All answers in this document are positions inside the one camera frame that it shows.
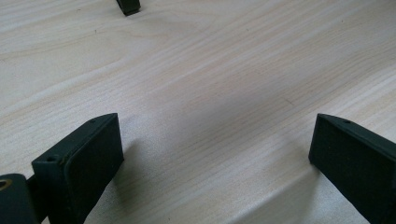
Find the black plastic bracket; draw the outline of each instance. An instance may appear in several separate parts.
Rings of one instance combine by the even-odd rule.
[[[396,144],[318,114],[309,160],[370,223],[396,223]]]
[[[1,223],[81,224],[123,161],[117,114],[91,119],[32,162],[35,174],[0,176]]]
[[[117,0],[122,13],[125,16],[130,16],[139,12],[140,2],[139,0]]]

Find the round hole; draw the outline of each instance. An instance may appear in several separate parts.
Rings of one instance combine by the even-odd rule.
[[[58,156],[54,155],[54,156],[50,156],[47,158],[47,161],[57,161],[58,160]]]
[[[0,179],[0,190],[8,188],[12,183],[11,179]]]

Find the screw hole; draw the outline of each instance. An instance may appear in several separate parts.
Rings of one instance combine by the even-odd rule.
[[[54,156],[50,156],[47,158],[47,161],[57,161],[58,160],[58,156],[54,155]]]
[[[0,191],[8,188],[12,183],[11,179],[1,179],[0,180]]]

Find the wood grain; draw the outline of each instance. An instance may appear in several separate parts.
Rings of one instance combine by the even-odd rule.
[[[2,1],[0,172],[117,112],[86,223],[365,223],[307,160],[317,113],[396,141],[395,1]]]

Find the light wood surface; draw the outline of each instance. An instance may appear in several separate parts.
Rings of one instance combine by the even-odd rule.
[[[86,223],[366,223],[307,155],[319,112],[396,141],[395,1],[141,4],[0,3],[1,174],[117,112]]]

